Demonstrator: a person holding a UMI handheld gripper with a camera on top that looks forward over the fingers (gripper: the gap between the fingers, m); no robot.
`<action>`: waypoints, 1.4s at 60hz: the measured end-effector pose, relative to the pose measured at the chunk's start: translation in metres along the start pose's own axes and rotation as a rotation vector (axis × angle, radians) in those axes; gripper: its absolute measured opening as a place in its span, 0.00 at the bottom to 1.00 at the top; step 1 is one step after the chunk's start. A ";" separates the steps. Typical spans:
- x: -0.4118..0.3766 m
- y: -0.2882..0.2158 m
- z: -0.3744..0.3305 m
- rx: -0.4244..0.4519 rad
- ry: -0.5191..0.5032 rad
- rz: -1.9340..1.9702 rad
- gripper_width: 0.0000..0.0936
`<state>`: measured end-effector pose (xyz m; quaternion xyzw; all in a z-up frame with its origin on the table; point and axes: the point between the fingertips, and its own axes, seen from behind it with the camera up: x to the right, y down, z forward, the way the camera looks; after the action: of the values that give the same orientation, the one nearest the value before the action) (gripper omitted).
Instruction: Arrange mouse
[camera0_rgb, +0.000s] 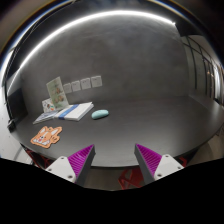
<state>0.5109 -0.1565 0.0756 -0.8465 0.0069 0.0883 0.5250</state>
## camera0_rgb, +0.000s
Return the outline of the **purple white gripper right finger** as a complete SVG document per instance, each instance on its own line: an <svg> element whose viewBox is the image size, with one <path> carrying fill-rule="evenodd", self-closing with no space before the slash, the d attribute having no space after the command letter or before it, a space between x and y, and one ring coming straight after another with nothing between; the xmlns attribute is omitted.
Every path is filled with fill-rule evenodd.
<svg viewBox="0 0 224 224"><path fill-rule="evenodd" d="M134 154L145 184L150 184L183 169L183 166L169 154L160 155L140 144L135 145Z"/></svg>

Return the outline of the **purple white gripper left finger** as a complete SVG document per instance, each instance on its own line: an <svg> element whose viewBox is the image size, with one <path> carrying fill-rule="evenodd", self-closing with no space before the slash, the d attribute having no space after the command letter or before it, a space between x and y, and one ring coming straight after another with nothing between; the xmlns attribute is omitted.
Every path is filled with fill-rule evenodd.
<svg viewBox="0 0 224 224"><path fill-rule="evenodd" d="M46 171L79 186L84 186L94 156L95 146L90 145L69 157L60 156L46 168Z"/></svg>

